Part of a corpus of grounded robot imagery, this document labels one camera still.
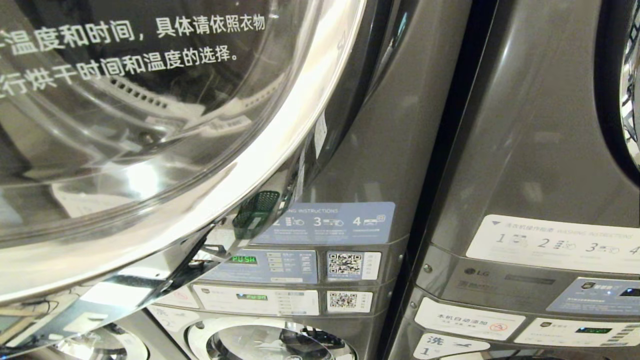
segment stacked washer dryer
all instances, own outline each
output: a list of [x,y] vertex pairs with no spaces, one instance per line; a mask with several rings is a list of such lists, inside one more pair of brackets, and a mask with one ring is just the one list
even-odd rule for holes
[[[330,103],[304,155],[321,170],[297,201],[148,307],[192,360],[376,357],[470,3],[394,7],[374,89],[346,134],[332,134]],[[235,223],[227,217],[207,243],[241,236]]]
[[389,359],[640,357],[639,9],[498,3]]

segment qr code sticker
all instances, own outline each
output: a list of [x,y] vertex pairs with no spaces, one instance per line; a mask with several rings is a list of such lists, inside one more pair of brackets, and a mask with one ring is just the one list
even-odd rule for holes
[[329,274],[360,275],[362,254],[329,254]]
[[358,304],[358,294],[329,291],[329,307],[338,309],[355,309]]

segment lg logo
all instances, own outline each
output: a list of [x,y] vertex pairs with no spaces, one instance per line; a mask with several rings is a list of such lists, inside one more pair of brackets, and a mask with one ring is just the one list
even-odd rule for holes
[[489,276],[488,271],[476,270],[474,268],[465,269],[465,274],[467,275],[478,275],[478,276]]

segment qr code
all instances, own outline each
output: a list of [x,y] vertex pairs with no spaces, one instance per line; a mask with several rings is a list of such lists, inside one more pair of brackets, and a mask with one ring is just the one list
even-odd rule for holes
[[359,275],[362,273],[362,254],[329,254],[329,274]]
[[329,307],[355,309],[358,304],[357,300],[358,294],[329,291]]

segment green digital display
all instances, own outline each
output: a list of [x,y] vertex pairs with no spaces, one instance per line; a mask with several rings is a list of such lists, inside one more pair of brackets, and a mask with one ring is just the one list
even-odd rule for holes
[[263,300],[267,301],[267,295],[257,295],[257,294],[236,294],[236,297],[240,300]]
[[229,262],[232,264],[258,265],[258,259],[255,256],[232,256]]
[[575,332],[580,332],[583,334],[606,334],[613,329],[607,329],[604,327],[581,327],[577,329]]

